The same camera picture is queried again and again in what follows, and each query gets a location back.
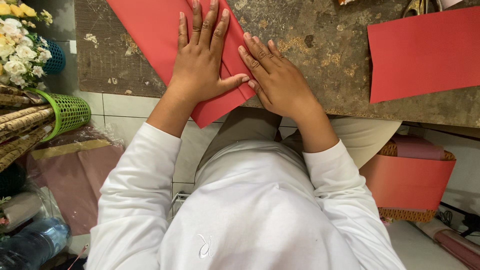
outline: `sleeve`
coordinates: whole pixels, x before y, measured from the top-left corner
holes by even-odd
[[[142,125],[100,189],[87,269],[159,269],[180,145],[180,138]]]
[[[343,235],[363,269],[405,269],[392,248],[365,177],[340,140],[319,153],[303,153],[322,211]]]

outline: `scratched tabletop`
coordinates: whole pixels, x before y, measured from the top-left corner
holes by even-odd
[[[273,39],[302,70],[327,113],[480,127],[479,86],[369,103],[367,26],[400,18],[410,0],[356,0],[345,6],[337,0],[227,1],[245,32],[264,42]],[[480,0],[449,9],[475,5]],[[106,0],[75,0],[75,19],[82,91],[155,98],[165,93]],[[254,96],[243,106],[262,105]]]

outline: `water bottle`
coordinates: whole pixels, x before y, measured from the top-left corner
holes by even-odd
[[[35,221],[0,242],[0,270],[37,270],[65,247],[70,236],[70,227],[58,218]]]

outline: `scissors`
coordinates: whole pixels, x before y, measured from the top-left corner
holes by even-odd
[[[412,0],[403,12],[402,18],[409,17],[409,15],[416,16],[431,13],[432,9],[429,9],[430,4],[433,4],[433,12],[439,12],[444,10],[442,2],[440,0]]]

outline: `plastic bag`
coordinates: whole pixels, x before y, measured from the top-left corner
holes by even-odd
[[[43,202],[40,217],[61,217],[72,235],[96,225],[100,188],[124,152],[110,129],[84,126],[65,132],[28,153],[27,176]]]

